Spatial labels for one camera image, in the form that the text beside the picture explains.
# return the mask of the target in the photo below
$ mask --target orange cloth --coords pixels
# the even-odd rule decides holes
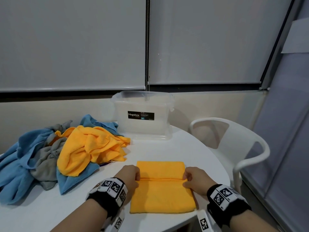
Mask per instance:
[[[131,200],[130,213],[187,213],[194,211],[190,189],[182,186],[183,162],[138,161],[141,180]]]
[[[101,164],[110,160],[126,160],[122,147],[130,143],[130,138],[115,136],[104,128],[79,125],[63,134],[59,131],[55,134],[59,138],[68,138],[57,160],[58,169],[65,176],[77,177],[90,161]]]

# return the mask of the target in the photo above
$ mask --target person's left hand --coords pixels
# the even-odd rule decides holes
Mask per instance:
[[[139,168],[134,165],[125,165],[115,175],[115,177],[121,179],[126,184],[128,189],[126,202],[128,202],[131,199],[134,190],[138,187],[138,183],[136,181],[141,179]]]

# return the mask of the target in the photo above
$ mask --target white plastic chair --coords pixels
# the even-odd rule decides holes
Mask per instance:
[[[220,121],[229,125],[218,145],[218,148],[208,148],[214,153],[226,169],[230,177],[231,187],[241,194],[240,186],[242,183],[242,178],[240,170],[244,167],[260,163],[267,159],[270,154],[268,144],[263,138],[246,127],[233,121],[217,117],[202,118],[192,121],[189,131],[193,136],[195,124],[202,121]],[[259,156],[245,159],[255,142],[259,142],[261,144],[264,152]]]

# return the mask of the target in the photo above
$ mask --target white round table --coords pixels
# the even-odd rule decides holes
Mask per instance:
[[[173,127],[173,137],[168,141],[132,140],[125,148],[125,162],[110,163],[79,183],[66,195],[60,195],[58,185],[44,191],[35,186],[27,198],[17,205],[0,205],[1,231],[48,232],[81,205],[87,192],[100,180],[114,176],[124,165],[144,161],[183,161],[186,167],[204,169],[218,183],[230,185],[230,179],[214,154],[191,134]],[[199,207],[207,201],[196,197]],[[191,222],[196,211],[182,214],[141,213],[130,214],[130,204],[124,207],[125,219],[119,229],[123,231],[172,231]]]

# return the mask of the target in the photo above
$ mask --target yellow towel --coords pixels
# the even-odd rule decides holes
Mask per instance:
[[[131,200],[130,213],[187,213],[194,211],[190,189],[182,186],[183,162],[138,161],[139,187]]]
[[[65,176],[77,177],[90,161],[101,164],[110,160],[126,160],[122,147],[126,147],[130,139],[114,136],[104,128],[80,125],[67,129],[63,134],[58,131],[55,134],[59,138],[68,138],[57,161],[59,171]]]

